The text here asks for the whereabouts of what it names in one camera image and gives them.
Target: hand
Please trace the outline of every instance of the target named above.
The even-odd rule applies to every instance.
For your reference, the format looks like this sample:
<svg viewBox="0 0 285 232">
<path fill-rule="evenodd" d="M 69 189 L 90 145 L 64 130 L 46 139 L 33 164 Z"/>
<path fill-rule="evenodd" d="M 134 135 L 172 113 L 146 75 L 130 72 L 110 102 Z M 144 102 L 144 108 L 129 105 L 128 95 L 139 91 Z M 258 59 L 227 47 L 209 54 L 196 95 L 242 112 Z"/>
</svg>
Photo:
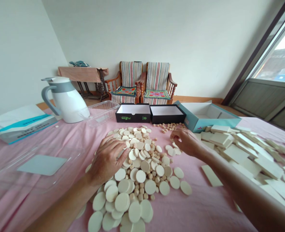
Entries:
<svg viewBox="0 0 285 232">
<path fill-rule="evenodd" d="M 189 156 L 194 156 L 202 161 L 210 156 L 214 151 L 204 145 L 197 139 L 188 129 L 178 128 L 171 133 L 170 139 L 173 139 L 175 144 Z"/>
<path fill-rule="evenodd" d="M 90 170 L 86 173 L 92 185 L 101 186 L 108 181 L 122 166 L 128 157 L 130 148 L 124 150 L 117 160 L 118 154 L 126 147 L 124 141 L 112 139 L 113 135 L 107 136 L 101 141 Z"/>
</svg>

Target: jug lid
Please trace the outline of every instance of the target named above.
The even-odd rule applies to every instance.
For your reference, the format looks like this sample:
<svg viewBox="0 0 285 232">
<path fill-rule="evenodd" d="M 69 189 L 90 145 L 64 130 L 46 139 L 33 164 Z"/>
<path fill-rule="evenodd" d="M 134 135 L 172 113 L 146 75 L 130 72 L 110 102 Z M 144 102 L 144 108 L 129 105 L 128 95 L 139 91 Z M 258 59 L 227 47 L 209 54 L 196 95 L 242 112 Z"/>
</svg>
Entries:
<svg viewBox="0 0 285 232">
<path fill-rule="evenodd" d="M 42 81 L 48 81 L 48 83 L 65 83 L 70 82 L 68 77 L 47 77 L 42 79 Z"/>
</svg>

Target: wooden armchair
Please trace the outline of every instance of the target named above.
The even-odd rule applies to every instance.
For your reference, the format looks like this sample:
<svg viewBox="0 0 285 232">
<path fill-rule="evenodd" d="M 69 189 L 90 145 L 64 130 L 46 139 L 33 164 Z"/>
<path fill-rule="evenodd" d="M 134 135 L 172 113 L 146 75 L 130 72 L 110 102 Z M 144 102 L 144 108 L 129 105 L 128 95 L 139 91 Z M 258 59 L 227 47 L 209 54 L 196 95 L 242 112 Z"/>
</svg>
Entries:
<svg viewBox="0 0 285 232">
<path fill-rule="evenodd" d="M 139 97 L 143 93 L 143 85 L 146 79 L 142 62 L 125 62 L 119 64 L 117 77 L 105 80 L 109 91 L 109 99 L 116 103 L 139 103 Z"/>
<path fill-rule="evenodd" d="M 169 63 L 147 62 L 145 94 L 141 91 L 141 103 L 150 105 L 172 104 L 177 84 L 172 80 Z"/>
</svg>

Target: jug handle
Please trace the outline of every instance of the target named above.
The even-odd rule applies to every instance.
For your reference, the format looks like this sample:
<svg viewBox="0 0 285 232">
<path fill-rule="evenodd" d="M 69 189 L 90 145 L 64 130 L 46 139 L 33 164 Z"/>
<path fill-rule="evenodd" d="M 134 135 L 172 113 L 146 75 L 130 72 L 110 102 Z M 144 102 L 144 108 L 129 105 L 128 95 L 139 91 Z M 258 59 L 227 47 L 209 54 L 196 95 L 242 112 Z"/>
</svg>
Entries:
<svg viewBox="0 0 285 232">
<path fill-rule="evenodd" d="M 52 103 L 51 101 L 48 99 L 48 90 L 51 90 L 51 89 L 56 89 L 57 87 L 56 86 L 52 86 L 52 85 L 49 85 L 49 86 L 46 86 L 43 88 L 42 90 L 42 98 L 44 100 L 44 102 L 49 106 L 49 108 L 52 110 L 53 113 L 55 113 L 55 115 L 61 115 L 61 111 L 56 108 Z"/>
</svg>

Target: plastic container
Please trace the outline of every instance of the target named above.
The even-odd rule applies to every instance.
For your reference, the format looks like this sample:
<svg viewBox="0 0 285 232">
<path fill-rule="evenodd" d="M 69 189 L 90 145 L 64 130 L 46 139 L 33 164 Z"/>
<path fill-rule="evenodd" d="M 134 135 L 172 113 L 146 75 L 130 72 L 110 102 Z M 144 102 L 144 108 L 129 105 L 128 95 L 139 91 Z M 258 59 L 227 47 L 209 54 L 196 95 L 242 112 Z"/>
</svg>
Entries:
<svg viewBox="0 0 285 232">
<path fill-rule="evenodd" d="M 78 113 L 85 121 L 88 122 L 90 127 L 97 127 L 106 121 L 115 120 L 115 112 L 119 107 L 120 105 L 118 103 L 113 101 L 104 101 L 82 109 Z"/>
<path fill-rule="evenodd" d="M 18 171 L 17 169 L 36 155 L 65 158 L 67 161 L 51 176 Z M 46 193 L 55 186 L 60 190 L 70 187 L 78 175 L 77 170 L 82 165 L 83 149 L 53 146 L 51 144 L 37 145 L 28 152 L 9 161 L 0 169 L 0 188 L 25 190 L 34 193 Z"/>
</svg>

